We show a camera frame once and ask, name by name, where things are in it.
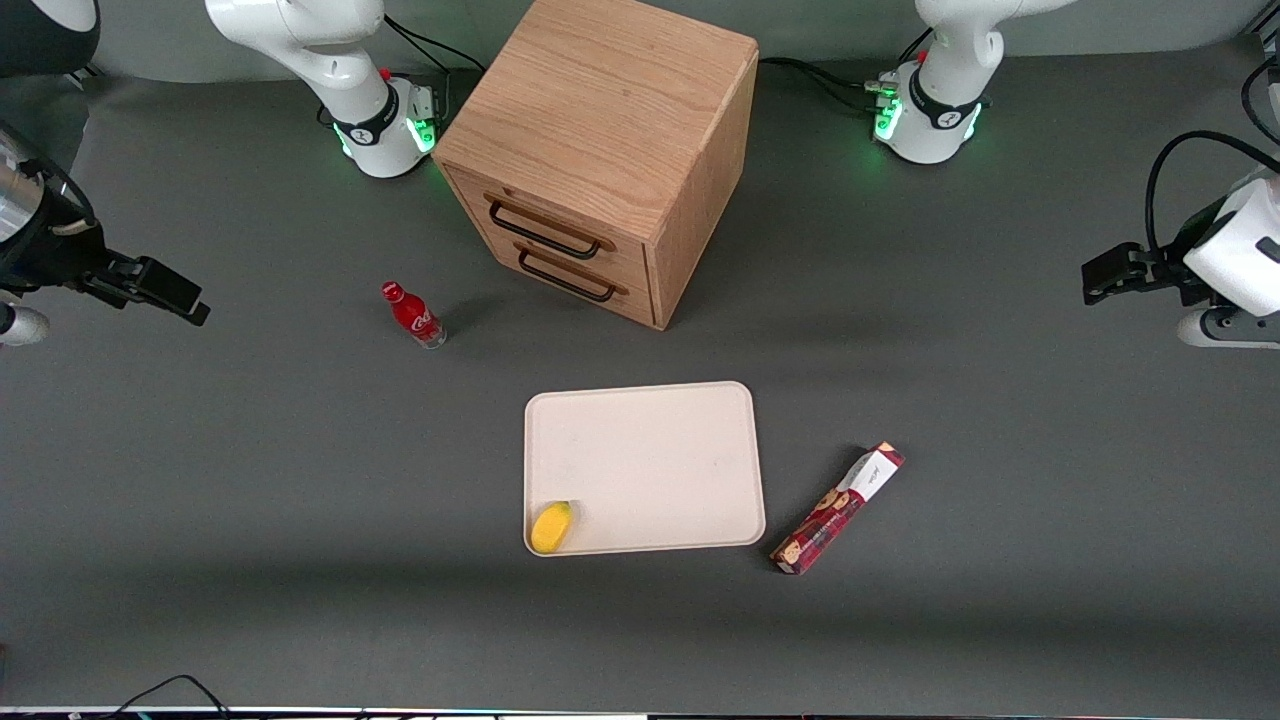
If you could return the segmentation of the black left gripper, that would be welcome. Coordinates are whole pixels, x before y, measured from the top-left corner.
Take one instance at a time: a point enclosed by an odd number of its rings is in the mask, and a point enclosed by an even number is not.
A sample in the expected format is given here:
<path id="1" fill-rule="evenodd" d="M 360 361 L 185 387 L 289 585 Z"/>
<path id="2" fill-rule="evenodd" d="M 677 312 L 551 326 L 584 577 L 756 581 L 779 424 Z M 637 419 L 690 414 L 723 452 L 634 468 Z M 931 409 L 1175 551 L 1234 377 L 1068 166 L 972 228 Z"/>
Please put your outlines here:
<path id="1" fill-rule="evenodd" d="M 1219 231 L 1224 202 L 1202 208 L 1181 224 L 1181 245 L 1147 249 L 1135 242 L 1115 247 L 1082 264 L 1082 299 L 1085 306 L 1116 293 L 1178 288 L 1183 302 L 1224 302 L 1208 279 L 1201 250 Z"/>

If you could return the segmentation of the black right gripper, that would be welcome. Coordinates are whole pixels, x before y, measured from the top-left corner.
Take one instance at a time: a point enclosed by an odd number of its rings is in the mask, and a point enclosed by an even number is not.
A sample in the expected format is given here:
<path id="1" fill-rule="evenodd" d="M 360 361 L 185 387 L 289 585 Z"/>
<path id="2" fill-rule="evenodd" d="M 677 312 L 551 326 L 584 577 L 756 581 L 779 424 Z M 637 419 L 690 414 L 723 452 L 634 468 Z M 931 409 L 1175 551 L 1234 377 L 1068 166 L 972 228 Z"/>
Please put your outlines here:
<path id="1" fill-rule="evenodd" d="M 51 225 L 32 217 L 3 219 L 1 288 L 15 296 L 46 287 L 87 293 L 105 304 L 151 304 L 204 327 L 202 287 L 154 258 L 109 260 L 102 227 L 77 220 Z"/>

